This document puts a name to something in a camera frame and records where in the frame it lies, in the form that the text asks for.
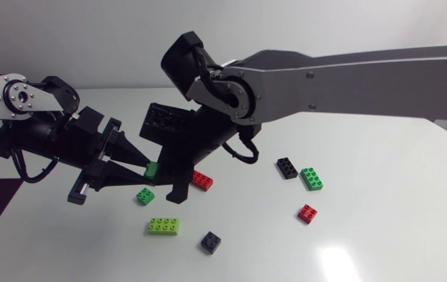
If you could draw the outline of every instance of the white table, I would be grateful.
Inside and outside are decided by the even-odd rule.
[[[149,103],[196,108],[175,89],[79,93],[81,108],[121,120],[150,159],[160,147],[138,137]],[[202,161],[196,169],[215,182],[208,192],[191,187],[180,205],[165,200],[170,186],[153,188],[147,207],[135,199],[142,186],[67,203],[78,169],[64,164],[24,183],[0,217],[0,281],[447,281],[445,130],[422,119],[302,113],[263,125],[255,141],[255,165],[222,149]],[[325,187],[284,180],[281,157],[314,167]],[[31,175],[48,163],[27,162]],[[0,178],[9,177],[13,164],[0,158]],[[296,217],[304,204],[318,210],[309,226]],[[148,235],[152,217],[179,218],[178,236]],[[209,230],[222,238],[214,255],[199,247]]]

